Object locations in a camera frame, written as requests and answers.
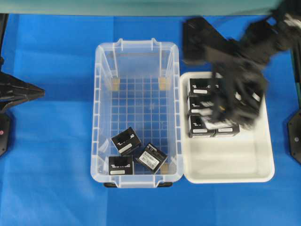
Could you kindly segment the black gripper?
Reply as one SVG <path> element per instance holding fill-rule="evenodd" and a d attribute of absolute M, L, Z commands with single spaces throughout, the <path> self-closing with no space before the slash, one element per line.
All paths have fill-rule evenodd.
<path fill-rule="evenodd" d="M 45 91 L 12 75 L 0 72 L 0 110 L 44 97 Z"/>

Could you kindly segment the black robot arm opposite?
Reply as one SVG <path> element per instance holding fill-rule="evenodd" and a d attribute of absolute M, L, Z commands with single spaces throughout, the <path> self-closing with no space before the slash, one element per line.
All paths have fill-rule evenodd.
<path fill-rule="evenodd" d="M 301 3 L 284 0 L 261 20 L 252 22 L 239 40 L 224 38 L 203 17 L 182 25 L 187 65 L 210 63 L 211 113 L 207 129 L 252 127 L 259 117 L 268 82 L 262 74 L 271 58 L 291 49 L 301 37 Z"/>

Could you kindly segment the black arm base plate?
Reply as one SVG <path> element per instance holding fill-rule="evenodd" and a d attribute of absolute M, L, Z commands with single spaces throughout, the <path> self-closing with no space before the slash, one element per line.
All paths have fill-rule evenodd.
<path fill-rule="evenodd" d="M 290 155 L 301 164 L 301 110 L 299 109 L 287 123 Z"/>
<path fill-rule="evenodd" d="M 11 119 L 6 113 L 0 114 L 0 155 L 2 156 L 8 148 Z"/>

